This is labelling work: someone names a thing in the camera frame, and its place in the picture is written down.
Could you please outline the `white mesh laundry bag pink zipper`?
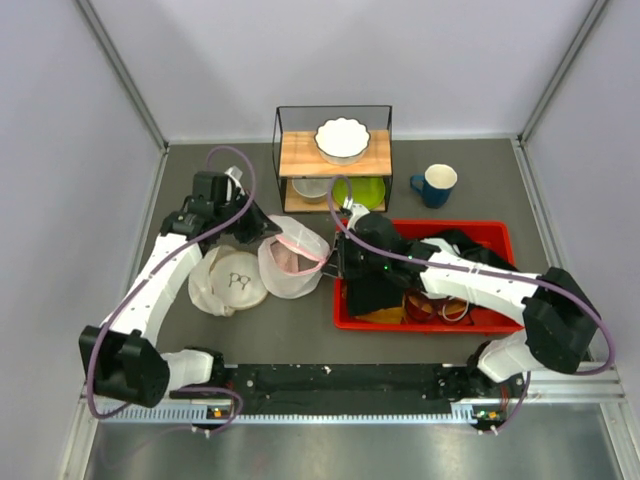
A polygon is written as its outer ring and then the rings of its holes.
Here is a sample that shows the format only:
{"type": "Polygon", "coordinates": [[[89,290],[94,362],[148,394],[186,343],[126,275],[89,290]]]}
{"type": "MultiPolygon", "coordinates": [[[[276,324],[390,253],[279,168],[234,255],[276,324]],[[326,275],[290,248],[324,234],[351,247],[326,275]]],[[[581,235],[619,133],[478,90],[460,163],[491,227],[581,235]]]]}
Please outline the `white mesh laundry bag pink zipper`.
{"type": "Polygon", "coordinates": [[[260,278],[267,291],[286,300],[308,295],[322,277],[328,260],[328,242],[290,216],[270,215],[281,232],[258,248],[260,278]]]}

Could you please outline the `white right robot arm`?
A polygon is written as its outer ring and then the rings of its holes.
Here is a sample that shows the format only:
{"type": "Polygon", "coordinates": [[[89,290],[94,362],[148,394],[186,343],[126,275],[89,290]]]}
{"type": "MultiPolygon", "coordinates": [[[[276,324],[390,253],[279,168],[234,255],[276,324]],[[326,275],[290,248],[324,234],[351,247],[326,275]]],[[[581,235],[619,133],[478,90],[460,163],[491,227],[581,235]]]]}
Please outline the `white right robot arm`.
{"type": "Polygon", "coordinates": [[[599,314],[568,271],[523,273],[472,261],[443,239],[410,240],[373,212],[353,214],[336,226],[342,278],[379,274],[427,298],[461,299],[520,325],[470,358],[466,380],[474,393],[490,395],[504,381],[536,370],[579,374],[599,314]]]}

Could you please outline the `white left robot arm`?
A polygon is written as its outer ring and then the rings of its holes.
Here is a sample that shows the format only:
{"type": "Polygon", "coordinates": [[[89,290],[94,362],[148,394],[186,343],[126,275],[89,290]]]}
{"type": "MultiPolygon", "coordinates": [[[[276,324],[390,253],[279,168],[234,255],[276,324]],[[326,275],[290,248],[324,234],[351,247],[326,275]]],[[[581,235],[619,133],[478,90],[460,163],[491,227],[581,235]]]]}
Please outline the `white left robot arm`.
{"type": "Polygon", "coordinates": [[[266,297],[256,256],[217,242],[232,235],[253,243],[281,231],[254,203],[241,177],[237,167],[196,173],[191,195],[164,219],[125,298],[100,325],[84,328],[79,348],[88,399],[153,408],[187,387],[209,397],[224,390],[221,354],[204,347],[161,353],[156,343],[183,286],[198,308],[217,316],[251,308],[266,297]]]}

